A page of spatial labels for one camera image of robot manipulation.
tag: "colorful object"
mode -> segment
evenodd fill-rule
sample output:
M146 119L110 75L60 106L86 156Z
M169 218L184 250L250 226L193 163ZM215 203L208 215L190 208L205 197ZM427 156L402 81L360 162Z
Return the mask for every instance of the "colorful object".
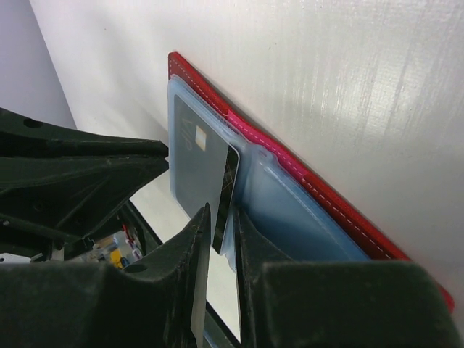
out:
M255 127L222 98L218 92L177 52L168 56L169 78L184 80L205 102L222 115L249 141L274 153L280 165L305 188L324 210L345 230L373 260L410 260L410 258L341 197L322 178L299 161L284 145ZM450 310L455 303L441 288Z

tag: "textured white surface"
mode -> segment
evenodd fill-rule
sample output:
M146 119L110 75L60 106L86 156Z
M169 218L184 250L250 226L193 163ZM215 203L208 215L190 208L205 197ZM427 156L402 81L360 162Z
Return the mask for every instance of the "textured white surface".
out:
M464 332L461 0L32 4L80 129L165 139L179 51L447 287ZM159 185L136 204L176 231Z

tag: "card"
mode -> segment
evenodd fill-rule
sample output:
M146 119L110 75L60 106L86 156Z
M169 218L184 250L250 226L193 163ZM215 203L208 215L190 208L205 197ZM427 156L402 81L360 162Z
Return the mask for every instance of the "card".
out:
M239 153L179 95L174 97L175 196L186 213L210 203L212 245L220 252L232 204Z

